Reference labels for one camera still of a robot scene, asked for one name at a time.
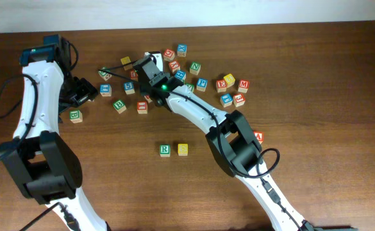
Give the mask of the green R block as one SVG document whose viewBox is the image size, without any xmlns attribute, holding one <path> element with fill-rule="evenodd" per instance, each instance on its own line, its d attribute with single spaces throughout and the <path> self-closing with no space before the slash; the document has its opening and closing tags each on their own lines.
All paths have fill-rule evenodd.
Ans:
<svg viewBox="0 0 375 231">
<path fill-rule="evenodd" d="M 161 144 L 160 145 L 160 156 L 161 157 L 170 157 L 171 156 L 171 145 L 170 144 Z"/>
</svg>

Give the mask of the yellow S block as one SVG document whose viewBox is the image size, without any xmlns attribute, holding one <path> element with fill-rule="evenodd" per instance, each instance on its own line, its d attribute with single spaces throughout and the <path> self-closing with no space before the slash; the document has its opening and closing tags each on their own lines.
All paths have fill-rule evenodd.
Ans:
<svg viewBox="0 0 375 231">
<path fill-rule="evenodd" d="M 188 155 L 188 144 L 178 144 L 178 155 L 179 156 Z"/>
</svg>

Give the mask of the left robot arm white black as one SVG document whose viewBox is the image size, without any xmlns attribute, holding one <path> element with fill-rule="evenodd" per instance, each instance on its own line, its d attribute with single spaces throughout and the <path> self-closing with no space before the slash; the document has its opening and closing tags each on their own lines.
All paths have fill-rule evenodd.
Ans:
<svg viewBox="0 0 375 231">
<path fill-rule="evenodd" d="M 69 230 L 109 230 L 85 196 L 79 159 L 58 129 L 62 112 L 98 95 L 90 82 L 71 74 L 76 51 L 66 38 L 48 35 L 42 46 L 22 52 L 21 116 L 13 139 L 0 144 L 0 161 L 21 194 L 54 211 Z"/>
</svg>

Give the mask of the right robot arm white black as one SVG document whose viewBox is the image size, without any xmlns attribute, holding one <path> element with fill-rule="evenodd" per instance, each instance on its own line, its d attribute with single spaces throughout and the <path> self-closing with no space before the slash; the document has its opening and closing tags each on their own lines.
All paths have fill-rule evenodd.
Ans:
<svg viewBox="0 0 375 231">
<path fill-rule="evenodd" d="M 142 94 L 159 107 L 181 115 L 204 132 L 213 157 L 229 176 L 239 179 L 256 198 L 274 230 L 316 230 L 285 198 L 271 176 L 278 165 L 267 167 L 264 150 L 239 111 L 227 113 L 197 97 L 181 80 L 163 72 L 156 55 L 133 64 Z"/>
</svg>

